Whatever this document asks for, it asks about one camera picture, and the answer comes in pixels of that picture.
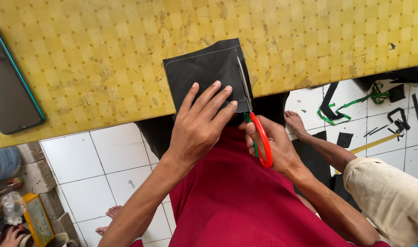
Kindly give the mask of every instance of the beige pants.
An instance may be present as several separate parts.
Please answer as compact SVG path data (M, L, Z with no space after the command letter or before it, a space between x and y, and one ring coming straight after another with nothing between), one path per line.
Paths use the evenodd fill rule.
M397 247L418 244L418 179L377 158L357 158L344 171L345 189L363 215Z

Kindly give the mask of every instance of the green scissors handle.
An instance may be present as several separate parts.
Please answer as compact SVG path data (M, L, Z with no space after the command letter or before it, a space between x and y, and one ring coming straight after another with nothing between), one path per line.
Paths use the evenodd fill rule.
M251 123L252 122L252 120L250 119L250 116L249 116L248 113L244 113L243 120L247 120L248 123ZM259 155L258 155L258 146L256 146L256 142L255 141L253 141L253 146L255 147L255 157L256 158L259 158Z

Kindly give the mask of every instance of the bare foot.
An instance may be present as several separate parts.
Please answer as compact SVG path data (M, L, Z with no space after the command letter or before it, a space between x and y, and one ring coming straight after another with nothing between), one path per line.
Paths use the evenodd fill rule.
M299 114L292 111L285 111L284 118L287 125L294 130L294 134L299 138L299 140L305 142L305 138L310 134L305 130L304 123L302 122Z
M108 211L105 213L108 217L114 219L114 217L116 217L116 215L118 214L118 212L122 209L122 206L114 206L108 209Z
M96 232L97 232L99 235L103 236L103 235L105 234L105 232L107 231L107 229L108 229L108 226L98 227L98 228L96 229Z

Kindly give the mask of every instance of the phone screen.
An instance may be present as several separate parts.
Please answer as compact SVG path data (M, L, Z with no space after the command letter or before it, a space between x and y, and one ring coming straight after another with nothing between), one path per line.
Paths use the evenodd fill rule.
M0 38L0 132L12 134L43 121L43 115Z

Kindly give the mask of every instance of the table surface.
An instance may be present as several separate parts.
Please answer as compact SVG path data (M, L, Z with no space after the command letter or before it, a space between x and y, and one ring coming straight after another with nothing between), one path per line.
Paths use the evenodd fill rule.
M0 148L173 114L162 59L218 40L254 97L418 65L418 0L0 0L0 32L46 117Z

